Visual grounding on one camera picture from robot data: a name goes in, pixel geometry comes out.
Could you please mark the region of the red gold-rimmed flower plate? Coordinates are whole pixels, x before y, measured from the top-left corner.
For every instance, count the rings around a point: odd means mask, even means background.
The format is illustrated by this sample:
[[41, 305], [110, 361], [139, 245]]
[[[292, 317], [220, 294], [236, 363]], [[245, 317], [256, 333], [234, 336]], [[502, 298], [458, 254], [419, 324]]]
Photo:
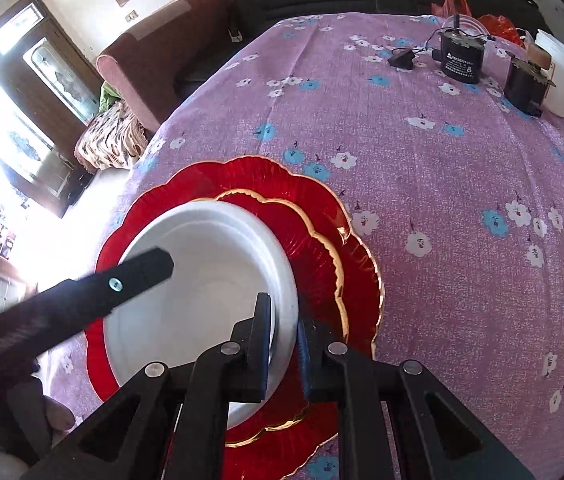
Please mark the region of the red gold-rimmed flower plate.
[[[249, 211], [272, 231], [291, 264], [298, 298], [306, 300], [310, 312], [335, 333], [347, 336], [344, 266], [335, 246], [314, 229], [308, 214], [289, 200], [264, 198], [246, 188], [224, 192], [215, 201]], [[229, 430], [228, 448], [246, 448], [265, 434], [276, 434], [300, 424], [309, 403], [301, 392], [298, 367], [298, 353], [294, 352], [284, 377], [267, 402], [245, 422]]]

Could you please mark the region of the white foam bowl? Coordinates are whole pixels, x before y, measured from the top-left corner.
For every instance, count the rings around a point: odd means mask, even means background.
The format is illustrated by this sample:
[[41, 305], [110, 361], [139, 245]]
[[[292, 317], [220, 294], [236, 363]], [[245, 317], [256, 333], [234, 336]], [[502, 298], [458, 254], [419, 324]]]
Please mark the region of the white foam bowl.
[[178, 366], [229, 340], [235, 323], [255, 312], [258, 294], [271, 298], [267, 396], [291, 362], [298, 318], [297, 288], [283, 248], [282, 223], [295, 211], [246, 194], [194, 200], [153, 220], [123, 258], [154, 247], [169, 252], [169, 280], [114, 309], [103, 322], [108, 396], [153, 361]]

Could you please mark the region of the red wedding flower plate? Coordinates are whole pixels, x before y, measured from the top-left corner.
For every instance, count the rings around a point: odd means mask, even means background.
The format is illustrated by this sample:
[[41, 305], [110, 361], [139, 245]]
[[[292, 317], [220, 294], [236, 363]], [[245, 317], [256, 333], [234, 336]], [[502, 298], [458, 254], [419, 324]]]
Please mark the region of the red wedding flower plate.
[[[339, 198], [317, 179], [293, 174], [263, 156], [241, 156], [228, 162], [195, 162], [179, 170], [167, 183], [140, 194], [99, 252], [99, 271], [114, 266], [125, 248], [149, 222], [191, 200], [214, 200], [218, 195], [246, 188], [264, 198], [281, 198], [298, 205], [319, 233], [336, 248], [344, 266], [343, 300], [349, 332], [344, 341], [370, 356], [384, 301], [378, 265], [367, 245], [355, 234]], [[337, 434], [337, 407], [309, 404], [299, 425], [265, 434], [246, 448], [225, 447], [223, 475], [227, 479], [285, 479], [309, 463], [321, 445]]]

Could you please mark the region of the patterned blanket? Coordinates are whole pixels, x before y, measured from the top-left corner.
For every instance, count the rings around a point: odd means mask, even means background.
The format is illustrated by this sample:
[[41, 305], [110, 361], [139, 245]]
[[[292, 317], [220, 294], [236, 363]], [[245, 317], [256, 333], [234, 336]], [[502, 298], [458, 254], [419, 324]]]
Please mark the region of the patterned blanket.
[[89, 174], [105, 169], [130, 170], [148, 144], [146, 130], [118, 91], [105, 81], [98, 113], [81, 134], [74, 157]]

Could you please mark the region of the wooden glass door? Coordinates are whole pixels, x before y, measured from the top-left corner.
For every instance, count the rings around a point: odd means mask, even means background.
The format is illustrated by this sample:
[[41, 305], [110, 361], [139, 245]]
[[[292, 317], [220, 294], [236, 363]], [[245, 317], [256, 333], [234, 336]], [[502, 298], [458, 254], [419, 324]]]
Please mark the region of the wooden glass door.
[[18, 0], [0, 15], [0, 170], [57, 217], [91, 181], [74, 148], [102, 84], [43, 0]]

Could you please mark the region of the purple floral tablecloth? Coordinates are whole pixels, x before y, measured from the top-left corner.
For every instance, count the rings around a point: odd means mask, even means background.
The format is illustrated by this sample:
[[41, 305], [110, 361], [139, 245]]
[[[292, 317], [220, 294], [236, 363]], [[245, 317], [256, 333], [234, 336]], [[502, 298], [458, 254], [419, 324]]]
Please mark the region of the purple floral tablecloth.
[[385, 285], [378, 357], [427, 366], [539, 479], [564, 474], [564, 120], [504, 99], [502, 40], [478, 84], [426, 51], [431, 15], [291, 18], [222, 62], [146, 156], [44, 238], [45, 286], [88, 273], [146, 191], [202, 160], [262, 155], [325, 183]]

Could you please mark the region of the dark jar with cork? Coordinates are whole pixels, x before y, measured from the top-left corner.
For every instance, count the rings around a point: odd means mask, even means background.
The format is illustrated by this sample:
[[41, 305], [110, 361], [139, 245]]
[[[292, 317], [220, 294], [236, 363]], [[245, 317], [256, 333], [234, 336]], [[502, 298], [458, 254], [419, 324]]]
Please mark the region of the dark jar with cork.
[[542, 115], [542, 103], [554, 82], [547, 76], [551, 55], [536, 44], [529, 44], [527, 58], [510, 54], [509, 73], [504, 96], [520, 112], [532, 117]]

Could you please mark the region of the black power adapter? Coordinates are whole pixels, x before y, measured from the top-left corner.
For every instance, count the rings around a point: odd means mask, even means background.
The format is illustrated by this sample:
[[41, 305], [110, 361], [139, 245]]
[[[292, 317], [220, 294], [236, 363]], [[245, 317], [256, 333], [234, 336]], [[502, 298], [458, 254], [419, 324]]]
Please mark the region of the black power adapter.
[[391, 57], [388, 59], [390, 66], [397, 70], [413, 70], [415, 52], [411, 49], [395, 49], [391, 51]]

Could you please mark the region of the black cylindrical motor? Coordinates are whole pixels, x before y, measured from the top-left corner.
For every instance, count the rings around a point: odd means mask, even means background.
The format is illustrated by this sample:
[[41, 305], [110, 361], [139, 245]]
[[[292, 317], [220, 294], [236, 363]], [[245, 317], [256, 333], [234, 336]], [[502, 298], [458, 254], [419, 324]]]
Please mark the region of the black cylindrical motor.
[[477, 84], [490, 37], [485, 26], [468, 15], [453, 14], [437, 36], [439, 46], [433, 49], [433, 58], [442, 73], [462, 84]]

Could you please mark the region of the white plastic tub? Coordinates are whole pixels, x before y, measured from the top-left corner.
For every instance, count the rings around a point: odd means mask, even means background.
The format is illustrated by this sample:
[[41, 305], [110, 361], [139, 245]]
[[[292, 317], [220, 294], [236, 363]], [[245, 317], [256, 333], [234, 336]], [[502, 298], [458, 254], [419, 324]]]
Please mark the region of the white plastic tub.
[[537, 32], [535, 44], [551, 56], [550, 66], [544, 73], [552, 81], [552, 86], [544, 97], [544, 107], [564, 118], [564, 44], [541, 29]]

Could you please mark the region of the red plastic bag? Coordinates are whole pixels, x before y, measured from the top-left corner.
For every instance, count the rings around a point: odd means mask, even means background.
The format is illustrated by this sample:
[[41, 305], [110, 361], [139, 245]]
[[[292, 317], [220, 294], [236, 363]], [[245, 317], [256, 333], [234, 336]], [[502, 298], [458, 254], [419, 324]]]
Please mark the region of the red plastic bag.
[[471, 35], [490, 35], [508, 40], [520, 47], [524, 46], [524, 36], [520, 35], [514, 23], [502, 14], [482, 14], [474, 16], [468, 0], [444, 0], [442, 4], [431, 4], [432, 14], [450, 20], [460, 15], [459, 28]]

